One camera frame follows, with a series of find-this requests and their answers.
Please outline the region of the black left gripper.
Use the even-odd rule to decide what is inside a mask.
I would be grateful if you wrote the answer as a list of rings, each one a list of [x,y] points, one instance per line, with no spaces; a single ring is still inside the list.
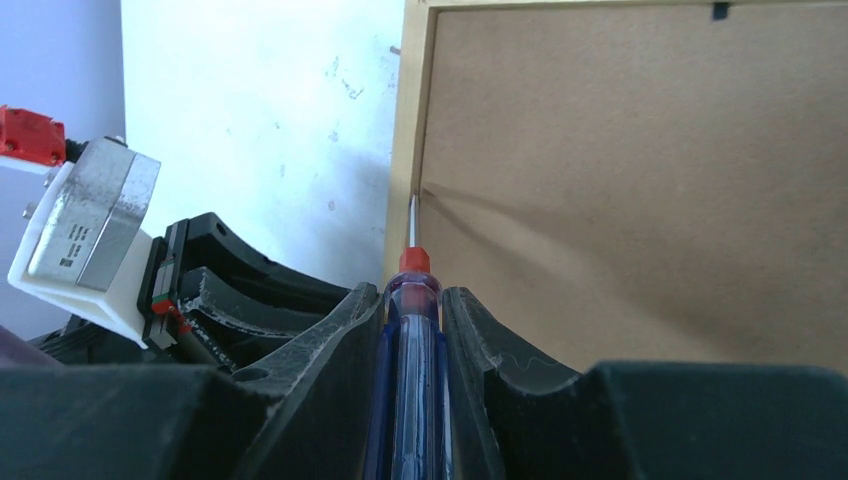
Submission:
[[[237,371],[312,327],[349,292],[271,260],[209,212],[153,240],[136,302],[144,348],[78,315],[31,344],[71,365]]]

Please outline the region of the blue red screwdriver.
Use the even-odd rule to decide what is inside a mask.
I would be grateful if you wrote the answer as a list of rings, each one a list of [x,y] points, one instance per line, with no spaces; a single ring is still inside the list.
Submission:
[[[419,242],[420,198],[409,203],[408,244],[384,290],[386,321],[362,476],[451,479],[453,441],[440,282]]]

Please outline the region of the wooden picture frame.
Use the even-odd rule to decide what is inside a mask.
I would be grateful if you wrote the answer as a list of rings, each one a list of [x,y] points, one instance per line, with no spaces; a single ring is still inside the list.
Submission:
[[[601,359],[847,368],[843,1],[408,1],[384,272],[420,242]]]

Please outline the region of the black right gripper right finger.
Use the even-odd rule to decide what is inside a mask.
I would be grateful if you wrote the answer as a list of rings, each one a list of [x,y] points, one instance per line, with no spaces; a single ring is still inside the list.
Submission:
[[[843,479],[847,380],[797,365],[577,372],[463,287],[442,294],[461,479]]]

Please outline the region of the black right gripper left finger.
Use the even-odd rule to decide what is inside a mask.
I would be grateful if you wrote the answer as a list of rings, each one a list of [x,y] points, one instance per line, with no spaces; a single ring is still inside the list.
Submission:
[[[233,375],[176,364],[6,367],[5,479],[350,479],[382,300],[363,283]]]

